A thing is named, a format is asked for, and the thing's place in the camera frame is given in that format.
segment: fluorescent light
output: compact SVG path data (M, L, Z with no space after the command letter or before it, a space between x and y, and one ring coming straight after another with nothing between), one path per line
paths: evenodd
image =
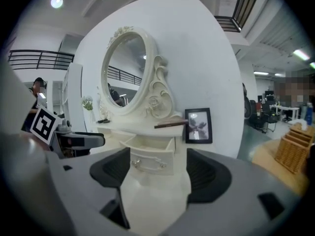
M43 99L46 99L46 97L44 96L44 94L42 92L39 93L40 97L42 97Z
M60 8L63 4L63 0L51 0L50 1L51 6L53 6L55 9Z
M264 73L264 72L254 72L254 74L259 74L259 75L268 75L269 73Z
M303 53L301 50L295 50L293 52L293 54L295 54L296 56L300 57L302 60L308 60L310 59L309 56L307 56L305 53Z

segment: round wooden table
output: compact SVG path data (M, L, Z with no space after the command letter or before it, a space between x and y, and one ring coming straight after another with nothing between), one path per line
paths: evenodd
M263 167L287 185L293 192L303 196L309 186L309 179L303 172L298 172L297 174L291 173L274 159L279 143L280 139L271 140L256 147L252 163Z

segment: black metal railing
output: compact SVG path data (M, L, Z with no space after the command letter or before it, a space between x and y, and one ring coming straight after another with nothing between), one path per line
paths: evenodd
M119 80L127 83L132 83L137 86L141 84L142 79L120 69L117 69L113 66L108 66L107 77L114 80Z
M44 50L11 50L8 62L14 70L57 69L67 70L74 55Z
M224 31L240 32L256 0L237 0L232 17L215 16Z

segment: mirror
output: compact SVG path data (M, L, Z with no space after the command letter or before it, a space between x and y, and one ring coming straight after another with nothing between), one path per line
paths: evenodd
M109 60L107 76L110 99L118 107L128 105L137 94L146 64L143 39L129 34L121 40Z

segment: black and white tag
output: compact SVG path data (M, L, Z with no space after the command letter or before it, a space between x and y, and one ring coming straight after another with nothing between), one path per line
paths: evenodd
M39 106L35 119L31 125L31 132L49 145L54 131L61 123L62 119L48 111L46 108Z

